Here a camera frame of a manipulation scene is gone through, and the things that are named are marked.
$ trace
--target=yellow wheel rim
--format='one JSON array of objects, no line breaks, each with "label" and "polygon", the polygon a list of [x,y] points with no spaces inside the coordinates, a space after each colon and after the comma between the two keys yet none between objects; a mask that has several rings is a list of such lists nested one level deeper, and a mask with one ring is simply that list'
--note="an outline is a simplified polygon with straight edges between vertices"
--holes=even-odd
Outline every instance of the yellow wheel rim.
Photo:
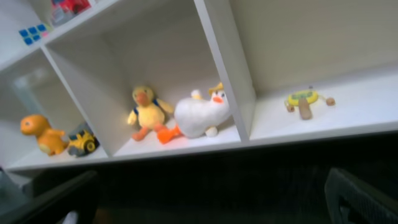
[{"label": "yellow wheel rim", "polygon": [[89,152],[93,152],[93,151],[95,150],[95,144],[94,144],[93,142],[89,142],[89,143],[87,144],[87,150],[88,150]]},{"label": "yellow wheel rim", "polygon": [[289,102],[290,105],[298,106],[299,99],[302,99],[302,98],[306,98],[308,101],[308,104],[314,103],[318,100],[318,92],[316,92],[315,90],[298,91],[296,93],[289,95],[289,98],[287,99],[287,101]]}]

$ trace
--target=red toy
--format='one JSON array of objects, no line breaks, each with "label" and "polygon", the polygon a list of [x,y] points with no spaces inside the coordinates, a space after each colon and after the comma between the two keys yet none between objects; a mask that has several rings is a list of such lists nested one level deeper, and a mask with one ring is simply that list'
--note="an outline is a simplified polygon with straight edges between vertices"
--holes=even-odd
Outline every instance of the red toy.
[{"label": "red toy", "polygon": [[60,6],[64,11],[71,11],[79,14],[90,7],[88,0],[51,0],[53,7]]}]

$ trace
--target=yellow toy construction vehicle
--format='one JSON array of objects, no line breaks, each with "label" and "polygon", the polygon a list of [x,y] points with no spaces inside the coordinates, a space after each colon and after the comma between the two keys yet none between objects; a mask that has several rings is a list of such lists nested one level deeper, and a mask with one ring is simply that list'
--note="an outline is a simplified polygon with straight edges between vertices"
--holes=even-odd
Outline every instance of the yellow toy construction vehicle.
[{"label": "yellow toy construction vehicle", "polygon": [[71,156],[85,156],[100,145],[90,127],[83,123],[69,135],[69,150]]}]

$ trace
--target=white goose plush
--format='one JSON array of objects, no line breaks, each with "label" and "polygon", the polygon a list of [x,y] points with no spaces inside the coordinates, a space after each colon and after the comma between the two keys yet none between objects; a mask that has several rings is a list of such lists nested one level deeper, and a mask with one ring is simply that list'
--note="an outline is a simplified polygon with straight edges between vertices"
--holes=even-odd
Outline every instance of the white goose plush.
[{"label": "white goose plush", "polygon": [[157,137],[163,144],[176,136],[184,135],[197,138],[206,134],[214,137],[218,134],[217,126],[230,116],[229,104],[223,84],[209,90],[211,100],[204,100],[198,90],[191,93],[191,98],[182,99],[177,103],[174,118],[177,125],[173,129],[162,129]]}]

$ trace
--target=orange plush toy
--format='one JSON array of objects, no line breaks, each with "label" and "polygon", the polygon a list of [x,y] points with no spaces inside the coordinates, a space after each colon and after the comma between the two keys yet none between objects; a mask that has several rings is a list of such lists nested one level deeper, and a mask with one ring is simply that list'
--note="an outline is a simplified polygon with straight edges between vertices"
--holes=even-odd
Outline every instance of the orange plush toy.
[{"label": "orange plush toy", "polygon": [[39,114],[30,115],[22,119],[21,133],[36,136],[40,150],[49,156],[60,154],[68,147],[68,143],[61,139],[65,132],[52,129],[49,121]]}]

